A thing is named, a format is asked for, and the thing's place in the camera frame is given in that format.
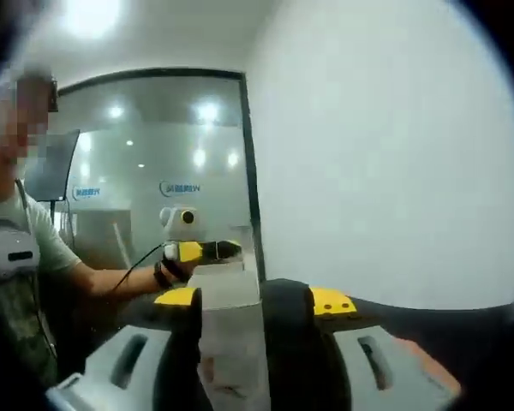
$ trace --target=green t-shirt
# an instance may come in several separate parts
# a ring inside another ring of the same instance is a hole
[[[29,218],[40,249],[39,270],[67,274],[80,259],[63,242],[53,224],[49,212],[27,196]],[[0,219],[7,219],[20,229],[27,230],[21,196],[15,194],[0,203]],[[19,356],[40,377],[46,386],[57,383],[57,364],[51,352],[41,323],[46,327],[43,314],[38,318],[39,307],[34,300],[34,278],[14,278],[0,284],[0,308],[11,330]]]

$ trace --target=glass wall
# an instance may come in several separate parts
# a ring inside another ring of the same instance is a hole
[[[132,264],[166,240],[161,209],[183,205],[200,213],[199,240],[239,241],[256,272],[239,86],[211,77],[140,77],[58,99],[50,134],[78,128],[81,135],[56,226],[84,261]]]

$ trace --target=wire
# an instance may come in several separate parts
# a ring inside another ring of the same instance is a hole
[[[139,260],[139,261],[137,261],[135,264],[133,264],[133,265],[131,266],[131,268],[128,270],[128,272],[126,272],[126,273],[124,274],[124,276],[123,276],[123,277],[122,277],[122,279],[118,282],[118,284],[117,284],[117,285],[115,285],[115,286],[114,286],[114,288],[113,288],[111,291],[108,291],[108,292],[107,292],[107,294],[109,294],[109,293],[113,293],[114,291],[116,291],[116,289],[117,289],[118,287],[120,287],[120,284],[122,284],[122,283],[126,280],[126,278],[128,278],[129,274],[131,274],[131,271],[133,271],[137,265],[139,265],[140,263],[142,263],[142,262],[143,262],[143,261],[144,261],[144,260],[149,256],[149,255],[151,255],[152,253],[154,253],[156,250],[158,250],[160,247],[163,247],[163,246],[164,246],[164,243],[163,243],[163,242],[159,243],[155,248],[153,248],[151,251],[149,251],[148,253],[146,253],[146,254],[143,256],[143,258],[142,258],[142,259],[140,259],[140,260]]]
[[[72,224],[72,212],[70,212],[70,201],[69,197],[65,196],[65,201],[67,203],[67,219],[69,220],[69,231],[70,231],[70,240],[72,243],[72,251],[76,251],[75,245],[75,229]]]

